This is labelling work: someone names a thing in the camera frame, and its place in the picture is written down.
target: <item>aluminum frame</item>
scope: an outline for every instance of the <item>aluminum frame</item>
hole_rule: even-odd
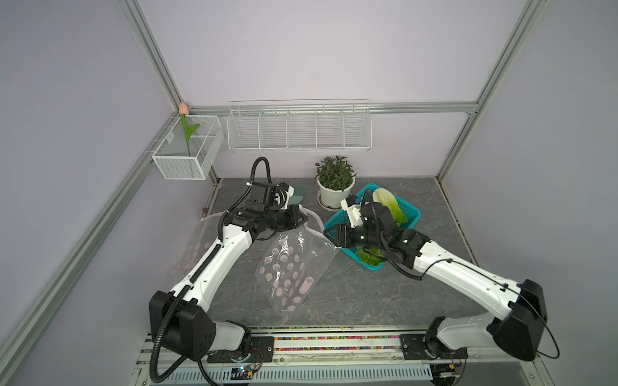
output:
[[[307,109],[321,109],[323,104],[299,104],[294,106],[286,103],[287,108],[299,107]],[[350,107],[352,104],[328,104],[329,107]],[[274,109],[275,104],[252,104],[251,109],[268,110]],[[411,102],[411,103],[371,103],[369,112],[371,114],[406,114],[413,112],[467,112],[473,113],[478,110],[478,104],[474,101],[463,102]],[[230,106],[193,106],[191,114],[200,115],[219,115],[227,117],[231,111]]]
[[[455,160],[464,148],[467,140],[470,138],[472,130],[476,127],[478,119],[485,111],[491,97],[494,95],[498,86],[502,82],[502,79],[515,60],[515,57],[521,50],[532,27],[534,27],[539,20],[540,15],[543,13],[548,1],[549,0],[528,0],[524,6],[522,14],[519,16],[519,19],[515,24],[515,28],[513,28],[513,32],[511,32],[509,40],[504,46],[500,58],[496,62],[496,65],[491,71],[487,82],[485,82],[485,86],[481,90],[481,94],[476,100],[478,109],[475,112],[468,113],[468,119],[464,123],[459,135],[457,135],[457,139],[451,146],[451,149],[449,150],[449,153],[447,154],[444,163],[438,172],[438,181],[443,181],[452,169]]]
[[[163,56],[153,38],[148,24],[143,16],[137,0],[118,0],[132,30],[138,40],[144,55],[151,64],[171,106],[177,109],[182,97],[167,68]],[[453,144],[444,164],[438,174],[442,180],[450,171],[457,155],[465,145],[478,117],[485,109],[495,89],[504,77],[515,55],[522,47],[526,36],[538,20],[548,0],[529,0],[518,19],[518,22],[507,42],[496,66],[494,67],[483,91],[475,102],[438,102],[438,103],[382,103],[372,104],[372,114],[421,113],[421,112],[467,112],[470,117],[466,121],[457,140]],[[194,107],[194,114],[228,115],[229,106]],[[171,119],[178,117],[175,113]],[[7,385],[23,362],[28,358],[36,343],[44,334],[54,316],[59,311],[64,300],[88,267],[90,261],[105,241],[107,235],[124,212],[144,179],[153,166],[150,154],[156,148],[158,141],[163,140],[165,127],[157,134],[133,167],[128,176],[114,192],[95,221],[90,225],[84,236],[70,252],[60,269],[47,284],[33,306],[22,318],[17,328],[11,333],[7,342],[0,349],[0,386]],[[214,197],[217,193],[219,179],[211,169],[209,172],[213,183]]]
[[[336,369],[337,365],[400,365],[406,364],[450,364],[450,359],[436,360],[414,360],[407,361],[403,357],[402,348],[399,346],[399,338],[378,338],[367,339],[364,335],[398,335],[398,334],[423,334],[428,326],[356,326],[356,327],[252,327],[252,335],[271,336],[277,338],[290,337],[325,337],[326,339],[313,340],[275,340],[273,350],[273,361],[264,363],[265,368],[298,368],[304,367],[307,370],[315,366],[332,366]],[[340,337],[339,339],[328,339],[328,337]],[[363,350],[342,350],[349,346],[391,346],[393,348],[377,348]],[[299,350],[287,351],[282,348],[306,348],[323,347],[320,350]],[[150,365],[150,353],[152,341],[150,336],[142,348],[128,386],[148,386],[151,384],[148,368]],[[173,351],[163,348],[159,357],[161,368],[169,367],[179,357]],[[468,348],[469,363],[496,363],[496,362],[516,362],[520,363],[522,372],[526,374],[526,380],[530,386],[554,386],[545,366],[540,358],[532,362],[520,361],[508,355],[499,348],[491,347],[470,347]],[[211,370],[224,369],[229,364],[206,364],[205,367]],[[197,364],[192,361],[185,361],[179,366],[180,371],[188,369],[196,370]]]
[[[22,363],[56,316],[71,290],[95,257],[112,228],[140,188],[150,169],[154,166],[152,152],[163,140],[169,125],[178,119],[173,114],[152,140],[137,164],[122,181],[103,210],[90,225],[77,245],[69,253],[54,277],[36,299],[17,328],[11,333],[0,350],[0,386],[10,384]]]

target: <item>wire basket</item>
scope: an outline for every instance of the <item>wire basket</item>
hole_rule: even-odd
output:
[[[345,151],[371,148],[368,101],[328,104],[230,105],[227,120],[233,152]]]
[[[179,117],[153,154],[153,161],[166,180],[205,180],[223,142],[216,115],[187,115],[186,118],[189,126],[200,124],[188,145]]]

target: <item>black joint motor housing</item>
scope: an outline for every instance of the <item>black joint motor housing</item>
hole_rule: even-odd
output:
[[[264,213],[265,209],[273,206],[276,193],[277,185],[273,183],[253,182],[247,199],[247,209]]]
[[[545,328],[543,321],[547,321],[545,298],[541,286],[532,280],[526,279],[518,287],[522,290],[517,302],[509,304],[512,311],[503,321],[494,319],[487,331],[506,353],[522,361],[533,361]]]
[[[148,308],[153,339],[173,301],[173,293],[162,291],[157,291],[150,299]],[[192,361],[198,361],[209,351],[216,332],[214,322],[201,307],[181,300],[180,307],[161,340],[161,346],[177,354],[185,355]]]
[[[421,248],[429,241],[428,236],[414,229],[402,229],[396,237],[389,240],[389,246],[391,249],[402,252],[405,256],[403,265],[412,269],[414,268],[415,257],[421,255]]]

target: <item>green leaves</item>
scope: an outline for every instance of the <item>green leaves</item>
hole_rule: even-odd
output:
[[[185,141],[187,141],[187,154],[190,157],[191,150],[189,150],[189,139],[191,139],[191,136],[193,135],[193,133],[195,133],[197,128],[200,126],[200,124],[189,126],[187,123],[187,118],[185,117],[185,114],[180,115],[180,120],[182,121],[182,127],[185,129]]]
[[[352,184],[352,178],[356,176],[352,165],[346,161],[347,157],[326,157],[320,163],[316,163],[318,181],[325,187],[333,190],[345,190]]]
[[[189,142],[189,138],[191,138],[191,135],[195,132],[195,130],[197,130],[199,126],[200,124],[195,124],[189,127],[185,127],[185,141]]]

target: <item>black cable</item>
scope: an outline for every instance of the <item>black cable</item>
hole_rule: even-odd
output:
[[[150,354],[150,380],[152,380],[154,384],[158,384],[166,380],[174,372],[174,370],[176,370],[178,366],[180,366],[180,364],[183,363],[185,359],[187,359],[186,356],[181,356],[180,358],[178,358],[176,362],[174,362],[173,365],[169,366],[169,369],[165,370],[163,374],[159,375],[158,367],[159,367],[159,352],[161,351],[161,340],[163,339],[163,335],[166,334],[167,329],[169,328],[169,323],[171,322],[172,317],[176,313],[176,309],[178,308],[178,305],[180,305],[181,299],[185,296],[185,294],[187,293],[187,291],[189,291],[190,288],[191,286],[186,285],[180,291],[178,296],[174,298],[174,301],[170,305],[169,309],[167,309],[167,312],[165,313],[165,316],[163,317],[163,320],[161,321],[159,330],[154,336],[153,350]]]
[[[256,238],[255,241],[266,241],[266,240],[270,240],[273,238],[273,236],[275,236],[277,233],[279,233],[276,230],[273,230],[272,234],[269,237],[263,237],[263,238]]]
[[[427,269],[425,269],[425,271],[423,272],[423,274],[418,278],[419,280],[423,280],[423,276],[425,276],[425,274],[427,273],[427,271],[429,270],[429,268],[433,267],[435,264],[441,262],[441,261],[448,261],[448,262],[453,262],[453,259],[440,259],[440,260],[436,260],[434,262],[432,262],[429,267],[427,267]]]
[[[420,276],[416,276],[415,274],[411,274],[409,272],[404,271],[403,268],[399,267],[393,260],[386,258],[386,261],[388,261],[389,263],[391,263],[391,265],[393,266],[394,269],[396,269],[400,274],[402,274],[403,276],[409,277],[410,279],[414,279],[414,280],[421,280]]]
[[[249,183],[249,186],[247,187],[247,190],[245,190],[245,193],[243,193],[243,195],[226,212],[224,212],[221,218],[219,219],[219,224],[217,226],[217,239],[221,243],[223,242],[223,222],[227,214],[233,211],[251,192],[251,186],[253,185],[253,182],[255,180],[255,170],[257,169],[258,164],[261,161],[264,161],[264,164],[266,166],[266,176],[268,178],[268,183],[273,183],[273,180],[271,179],[270,164],[268,163],[268,160],[265,157],[259,157],[253,162],[253,166],[251,167],[250,183]],[[207,265],[213,260],[213,258],[217,255],[217,252],[220,249],[221,249],[220,243],[214,246],[212,252],[210,252],[206,260],[204,260],[204,262],[200,264],[198,269],[191,276],[191,279],[189,279],[191,283],[195,283],[197,281],[198,277],[201,275],[202,272],[204,272]],[[159,353],[161,351],[161,340],[163,339],[163,336],[167,333],[167,330],[169,328],[169,323],[171,322],[172,317],[176,313],[176,309],[180,305],[180,301],[190,289],[191,289],[191,286],[186,285],[180,291],[180,293],[174,298],[174,301],[172,302],[169,309],[165,313],[165,316],[163,317],[163,320],[161,321],[161,325],[159,326],[159,330],[157,331],[157,334],[155,335],[155,338],[153,340],[153,350],[150,354],[150,379],[155,384],[158,384],[166,380],[178,368],[178,366],[180,366],[180,364],[182,364],[187,359],[186,356],[181,356],[180,358],[178,358],[176,362],[174,362],[173,365],[169,367],[169,369],[165,370],[163,374],[159,375],[158,365],[159,365]],[[214,382],[211,383],[212,380],[210,380],[210,378],[208,378],[207,375],[205,375],[205,377],[206,377],[206,380],[209,380],[208,382],[209,384],[217,386]]]
[[[457,378],[457,380],[451,385],[451,386],[455,386],[459,383],[460,380],[462,380],[462,378],[464,377],[464,372],[465,372],[465,365],[468,363],[468,358],[465,358],[463,360],[463,368],[462,368],[462,373],[459,374],[459,378]]]
[[[545,327],[545,329],[546,329],[546,330],[547,330],[547,332],[549,333],[549,336],[551,337],[551,340],[554,342],[554,346],[556,347],[556,355],[555,355],[555,356],[550,356],[550,355],[547,355],[546,353],[540,352],[540,351],[538,351],[538,350],[537,350],[536,352],[537,352],[537,353],[539,353],[540,355],[543,355],[543,356],[545,356],[545,357],[549,358],[549,359],[558,359],[558,358],[560,358],[560,348],[558,347],[558,342],[556,342],[556,338],[554,338],[554,334],[552,334],[551,330],[550,330],[550,329],[549,329],[549,327],[547,326],[547,323],[545,323],[545,319],[544,319],[544,318],[541,316],[541,314],[540,314],[540,313],[536,310],[536,308],[535,308],[535,307],[534,307],[534,306],[533,306],[533,305],[532,305],[532,304],[531,304],[531,303],[530,303],[530,302],[529,302],[526,298],[524,298],[524,297],[523,297],[520,293],[517,293],[516,291],[512,290],[512,289],[511,289],[511,288],[509,288],[509,287],[505,287],[503,283],[500,283],[500,282],[498,282],[498,281],[496,281],[496,280],[492,279],[491,277],[489,277],[489,276],[487,276],[487,275],[485,275],[485,274],[482,274],[481,272],[478,272],[476,269],[474,269],[474,268],[472,268],[472,267],[469,267],[469,266],[467,266],[466,264],[461,263],[461,262],[458,262],[458,261],[453,260],[453,259],[442,259],[442,260],[435,261],[434,263],[432,263],[432,265],[430,265],[430,266],[429,266],[429,267],[425,270],[425,273],[423,273],[423,275],[425,275],[425,274],[427,273],[427,271],[429,270],[429,268],[431,268],[431,267],[433,266],[433,264],[436,264],[437,262],[440,262],[440,261],[443,261],[443,260],[451,260],[451,262],[454,262],[454,263],[456,263],[456,264],[459,264],[460,266],[463,266],[463,267],[466,267],[467,269],[470,269],[470,270],[471,270],[471,271],[473,271],[473,272],[476,272],[478,275],[481,275],[481,276],[483,276],[484,278],[486,278],[486,279],[488,279],[488,280],[490,280],[490,281],[492,281],[492,282],[494,282],[494,283],[498,284],[498,285],[499,285],[499,286],[501,286],[502,288],[505,288],[505,289],[507,289],[507,290],[511,291],[512,293],[514,293],[515,295],[517,295],[517,297],[518,297],[518,298],[520,298],[520,299],[524,300],[526,303],[528,303],[528,305],[530,306],[530,309],[531,309],[532,311],[534,311],[534,313],[536,314],[536,316],[538,316],[538,318],[539,318],[539,319],[541,319],[541,323],[543,323],[543,326]]]
[[[204,365],[201,363],[201,360],[197,361],[197,367],[200,368],[200,373],[206,379],[206,382],[208,382],[210,386],[219,386],[212,380],[211,377],[208,376],[208,373],[206,373],[206,370],[204,370]]]
[[[247,189],[245,190],[245,193],[242,194],[242,196],[228,209],[226,210],[223,215],[221,216],[221,218],[219,219],[219,223],[217,225],[217,239],[222,243],[223,242],[223,222],[225,220],[225,218],[227,217],[227,214],[230,213],[231,211],[233,211],[234,209],[236,209],[236,207],[249,195],[249,193],[251,192],[251,187],[253,185],[253,182],[255,181],[255,171],[258,167],[258,165],[260,164],[261,161],[264,161],[264,165],[266,166],[266,176],[268,178],[268,183],[273,183],[273,180],[271,179],[271,175],[270,175],[270,164],[268,163],[268,160],[266,157],[259,157],[257,158],[254,162],[253,165],[251,166],[251,175],[249,177],[249,186],[247,187]],[[221,244],[217,244],[214,249],[212,250],[212,252],[210,252],[210,254],[208,255],[208,257],[206,258],[206,260],[203,261],[203,263],[200,264],[200,266],[198,267],[198,269],[195,271],[195,273],[193,273],[193,275],[191,276],[191,283],[195,283],[197,281],[197,279],[199,278],[199,276],[201,275],[202,272],[204,272],[204,270],[206,269],[206,267],[208,266],[208,264],[210,264],[210,262],[214,259],[214,257],[217,255],[217,252],[221,249]]]

